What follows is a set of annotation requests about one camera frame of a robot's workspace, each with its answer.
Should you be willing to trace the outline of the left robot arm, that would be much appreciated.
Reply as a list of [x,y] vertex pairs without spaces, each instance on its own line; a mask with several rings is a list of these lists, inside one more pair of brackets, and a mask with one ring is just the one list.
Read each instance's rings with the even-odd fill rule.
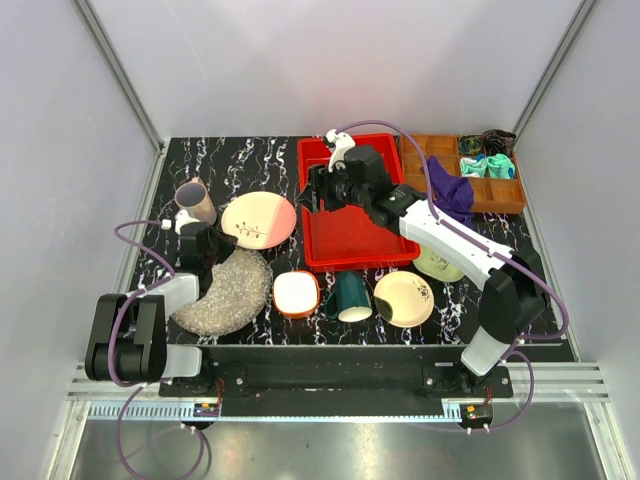
[[213,266],[234,252],[238,238],[208,223],[194,221],[178,228],[179,266],[121,233],[126,227],[152,225],[170,230],[171,220],[134,220],[115,227],[115,236],[165,267],[163,277],[128,293],[102,295],[96,304],[85,356],[92,381],[120,387],[153,383],[163,377],[169,357],[166,321],[183,307],[201,300],[212,283]]

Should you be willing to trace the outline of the pink cream round plate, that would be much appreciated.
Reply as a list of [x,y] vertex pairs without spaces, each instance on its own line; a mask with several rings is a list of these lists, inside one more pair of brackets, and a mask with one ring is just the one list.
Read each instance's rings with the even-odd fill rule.
[[265,250],[285,242],[297,222],[296,210],[283,196],[265,191],[241,195],[221,217],[222,230],[238,239],[239,247]]

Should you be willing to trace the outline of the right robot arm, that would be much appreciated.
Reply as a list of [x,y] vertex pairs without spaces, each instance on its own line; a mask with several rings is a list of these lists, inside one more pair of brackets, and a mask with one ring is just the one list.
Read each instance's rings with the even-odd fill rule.
[[463,395],[476,396],[488,387],[489,372],[548,306],[541,259],[533,248],[516,252],[496,243],[436,208],[427,194],[393,182],[370,145],[310,167],[298,200],[311,213],[359,207],[377,226],[455,265],[481,290],[479,328],[453,374]]

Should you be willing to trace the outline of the speckled grey large plate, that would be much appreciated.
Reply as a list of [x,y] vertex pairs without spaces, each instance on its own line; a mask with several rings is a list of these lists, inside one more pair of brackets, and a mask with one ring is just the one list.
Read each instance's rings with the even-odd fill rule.
[[172,315],[182,329],[203,337],[234,333],[251,323],[265,307],[273,273],[257,251],[236,249],[211,269],[206,294]]

